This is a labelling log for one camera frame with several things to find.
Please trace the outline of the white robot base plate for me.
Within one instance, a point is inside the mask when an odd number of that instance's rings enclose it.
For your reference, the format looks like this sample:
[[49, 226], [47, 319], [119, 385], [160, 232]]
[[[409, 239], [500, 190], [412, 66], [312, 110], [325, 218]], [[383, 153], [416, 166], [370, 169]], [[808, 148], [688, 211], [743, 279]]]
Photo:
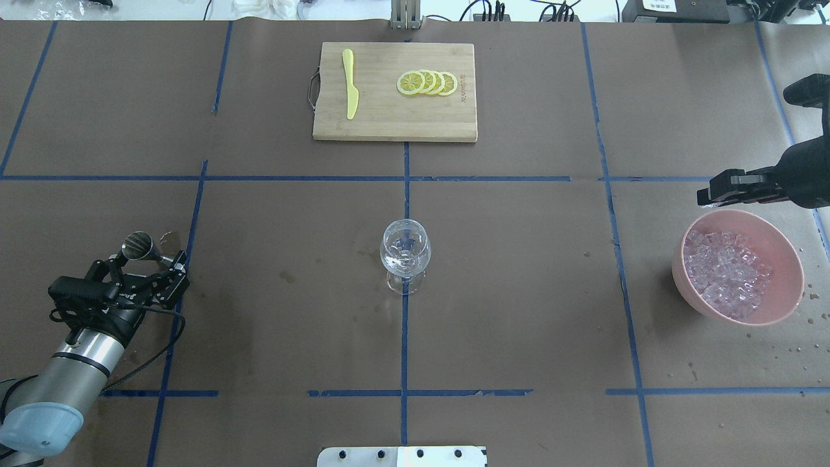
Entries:
[[317, 466], [487, 466], [479, 446], [363, 446], [329, 447]]

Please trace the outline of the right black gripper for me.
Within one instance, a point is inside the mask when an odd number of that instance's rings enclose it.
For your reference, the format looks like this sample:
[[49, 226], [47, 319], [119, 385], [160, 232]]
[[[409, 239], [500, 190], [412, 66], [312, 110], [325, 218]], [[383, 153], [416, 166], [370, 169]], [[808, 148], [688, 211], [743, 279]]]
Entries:
[[770, 204], [786, 200], [804, 209], [829, 206], [829, 146], [826, 139], [810, 139], [792, 145], [773, 169], [726, 169], [697, 191], [700, 207], [734, 204]]

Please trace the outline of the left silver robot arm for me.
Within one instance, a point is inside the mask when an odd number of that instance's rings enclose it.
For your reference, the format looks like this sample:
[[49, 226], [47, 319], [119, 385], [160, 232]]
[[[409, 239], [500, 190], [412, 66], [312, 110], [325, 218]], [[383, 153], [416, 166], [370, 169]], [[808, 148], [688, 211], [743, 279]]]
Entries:
[[158, 257], [162, 269], [148, 276], [123, 272], [128, 262], [152, 257], [119, 252], [95, 261], [82, 278], [53, 281], [49, 317], [69, 332], [38, 375], [2, 382], [3, 466], [42, 466], [62, 453], [113, 387], [110, 376], [145, 315], [181, 317], [176, 307], [189, 287], [187, 252]]

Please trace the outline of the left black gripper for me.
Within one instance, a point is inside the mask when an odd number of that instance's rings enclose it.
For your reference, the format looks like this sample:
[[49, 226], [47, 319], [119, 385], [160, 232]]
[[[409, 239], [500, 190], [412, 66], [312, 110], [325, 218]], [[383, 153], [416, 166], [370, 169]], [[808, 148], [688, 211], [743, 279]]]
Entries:
[[154, 261], [160, 271], [148, 277], [128, 273], [123, 267], [128, 258], [122, 252], [106, 260], [95, 260], [91, 279], [59, 277], [49, 287], [54, 308], [53, 322], [70, 329], [69, 338], [91, 330], [112, 338], [132, 338], [143, 321], [146, 307], [159, 305], [174, 309], [190, 285], [185, 268], [187, 252], [167, 257], [149, 252], [139, 261]]

